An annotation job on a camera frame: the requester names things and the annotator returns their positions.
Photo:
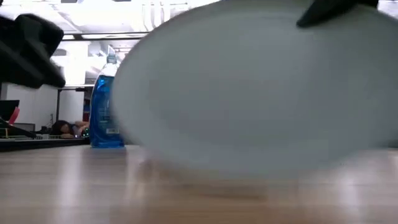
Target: wooden table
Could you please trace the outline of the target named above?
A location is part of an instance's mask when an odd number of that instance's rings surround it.
[[[362,224],[398,222],[398,152],[366,151],[261,195],[190,187],[139,147],[0,154],[0,223]]]

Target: white plate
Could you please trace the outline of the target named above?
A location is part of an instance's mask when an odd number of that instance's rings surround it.
[[[397,21],[358,7],[298,29],[307,6],[218,2],[151,32],[116,75],[125,135],[223,178],[291,177],[385,143],[398,117]]]

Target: blue bottle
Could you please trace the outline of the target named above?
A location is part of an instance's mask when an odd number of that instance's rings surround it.
[[[95,81],[90,105],[90,143],[93,148],[124,147],[109,107],[112,83],[117,70],[115,55],[108,55],[106,65]]]

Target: red object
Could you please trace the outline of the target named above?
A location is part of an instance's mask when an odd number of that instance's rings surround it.
[[[12,113],[10,120],[8,121],[9,124],[14,124],[15,120],[18,118],[19,115],[19,108],[15,107],[14,112]]]
[[[84,112],[83,113],[83,121],[87,121],[90,119],[90,113]]]

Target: black hair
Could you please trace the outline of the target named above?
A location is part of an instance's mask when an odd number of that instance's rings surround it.
[[[69,127],[69,133],[63,133],[63,132],[61,132],[61,128],[62,128],[62,126],[64,126],[64,125],[68,125],[68,127]],[[61,135],[61,134],[71,134],[71,135],[74,135],[72,125],[71,125],[68,121],[58,120],[57,122],[55,122],[55,123],[52,125],[52,128],[51,128],[51,135]]]

